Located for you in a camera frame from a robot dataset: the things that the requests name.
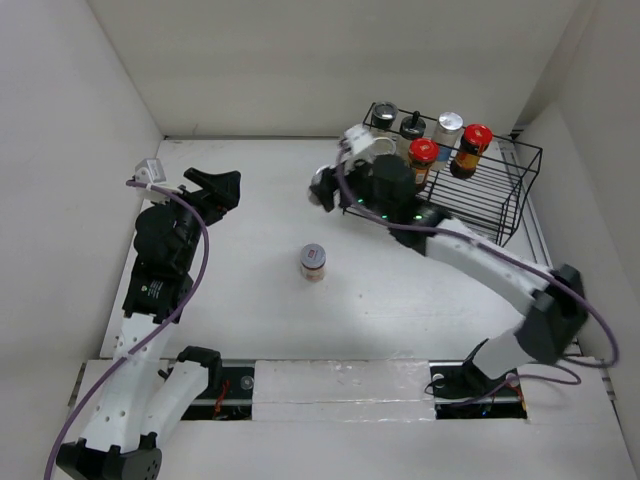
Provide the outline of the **red-lid brown sauce bottle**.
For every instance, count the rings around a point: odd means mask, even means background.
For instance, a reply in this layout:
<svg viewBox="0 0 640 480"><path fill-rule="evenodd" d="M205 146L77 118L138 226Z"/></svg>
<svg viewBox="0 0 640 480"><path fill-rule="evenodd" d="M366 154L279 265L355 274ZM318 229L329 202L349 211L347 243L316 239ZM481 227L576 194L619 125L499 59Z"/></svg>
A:
<svg viewBox="0 0 640 480"><path fill-rule="evenodd" d="M481 156L493 139L491 129L483 124L470 124L460 139L457 153L449 170L454 178L469 179L477 169Z"/></svg>

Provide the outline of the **grey-lid dark sauce jar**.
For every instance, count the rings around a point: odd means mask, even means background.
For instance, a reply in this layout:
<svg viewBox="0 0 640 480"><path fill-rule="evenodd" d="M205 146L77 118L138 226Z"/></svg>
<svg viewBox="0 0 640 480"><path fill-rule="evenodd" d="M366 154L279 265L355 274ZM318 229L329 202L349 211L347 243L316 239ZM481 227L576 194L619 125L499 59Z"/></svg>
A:
<svg viewBox="0 0 640 480"><path fill-rule="evenodd" d="M308 187L308 199L316 206L320 206L323 200L323 175L324 169L317 170Z"/></svg>

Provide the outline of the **silver-lid white powder jar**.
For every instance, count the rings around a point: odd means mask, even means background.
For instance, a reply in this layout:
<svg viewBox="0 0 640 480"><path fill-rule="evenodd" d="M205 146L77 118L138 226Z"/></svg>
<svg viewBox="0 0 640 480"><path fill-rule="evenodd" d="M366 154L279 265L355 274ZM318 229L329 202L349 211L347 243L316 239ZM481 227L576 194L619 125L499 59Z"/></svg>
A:
<svg viewBox="0 0 640 480"><path fill-rule="evenodd" d="M371 151L373 156L394 155L396 153L396 143L387 136L375 137Z"/></svg>

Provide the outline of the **black-pump-lid spice jar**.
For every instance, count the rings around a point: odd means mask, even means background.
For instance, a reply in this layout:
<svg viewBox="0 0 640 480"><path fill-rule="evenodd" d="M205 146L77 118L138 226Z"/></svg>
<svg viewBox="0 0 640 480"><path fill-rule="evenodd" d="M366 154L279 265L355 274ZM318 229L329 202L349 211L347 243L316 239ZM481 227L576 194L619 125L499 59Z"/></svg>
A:
<svg viewBox="0 0 640 480"><path fill-rule="evenodd" d="M396 153L401 157L408 155L411 143L424 136L426 122L419 111L414 111L411 115L405 116L399 127L399 136L396 142Z"/></svg>

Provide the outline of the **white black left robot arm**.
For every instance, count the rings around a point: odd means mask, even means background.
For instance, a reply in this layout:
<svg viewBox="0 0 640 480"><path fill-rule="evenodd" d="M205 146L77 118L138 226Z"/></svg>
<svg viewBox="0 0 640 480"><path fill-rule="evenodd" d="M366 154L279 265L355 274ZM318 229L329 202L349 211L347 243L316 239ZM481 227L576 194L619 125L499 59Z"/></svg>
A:
<svg viewBox="0 0 640 480"><path fill-rule="evenodd" d="M151 202L135 220L136 258L112 363L77 401L47 459L44 476L61 469L73 479L155 479L162 444L199 396L224 392L219 352L188 346L161 387L162 354L205 272L192 277L196 251L210 252L209 226L240 201L241 174L189 168L197 185L168 188L163 175L137 171L128 180Z"/></svg>

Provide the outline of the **silver-lid blue-label jar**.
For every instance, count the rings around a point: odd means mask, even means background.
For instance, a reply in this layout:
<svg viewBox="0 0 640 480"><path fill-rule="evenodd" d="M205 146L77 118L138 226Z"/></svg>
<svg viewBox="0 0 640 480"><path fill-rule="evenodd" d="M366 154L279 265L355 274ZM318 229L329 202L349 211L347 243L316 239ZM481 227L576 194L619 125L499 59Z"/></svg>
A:
<svg viewBox="0 0 640 480"><path fill-rule="evenodd" d="M443 112L439 115L431 140L438 145L438 155L432 166L437 172L448 163L453 147L463 129L462 117L454 112Z"/></svg>

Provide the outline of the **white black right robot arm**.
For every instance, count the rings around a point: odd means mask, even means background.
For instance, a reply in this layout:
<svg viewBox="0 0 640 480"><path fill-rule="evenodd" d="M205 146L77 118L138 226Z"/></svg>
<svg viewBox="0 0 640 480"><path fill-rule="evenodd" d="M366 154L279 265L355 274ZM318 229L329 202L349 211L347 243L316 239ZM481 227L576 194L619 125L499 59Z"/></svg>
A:
<svg viewBox="0 0 640 480"><path fill-rule="evenodd" d="M587 320L581 274L520 259L422 198L399 157L342 162L316 172L311 201L327 212L354 208L384 226L401 245L447 264L506 300L522 319L481 341L451 370L434 375L427 391L469 403L505 387L517 368L556 366Z"/></svg>

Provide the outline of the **small red-cap brown bottle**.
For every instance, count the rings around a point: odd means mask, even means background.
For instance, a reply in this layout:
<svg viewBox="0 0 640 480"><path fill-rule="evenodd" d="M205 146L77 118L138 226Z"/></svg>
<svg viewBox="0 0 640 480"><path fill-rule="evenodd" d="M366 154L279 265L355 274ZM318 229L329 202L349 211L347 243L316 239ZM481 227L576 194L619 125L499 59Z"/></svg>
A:
<svg viewBox="0 0 640 480"><path fill-rule="evenodd" d="M438 155L439 145L431 139L419 138L410 143L408 158L417 192L425 188L429 171L435 164Z"/></svg>

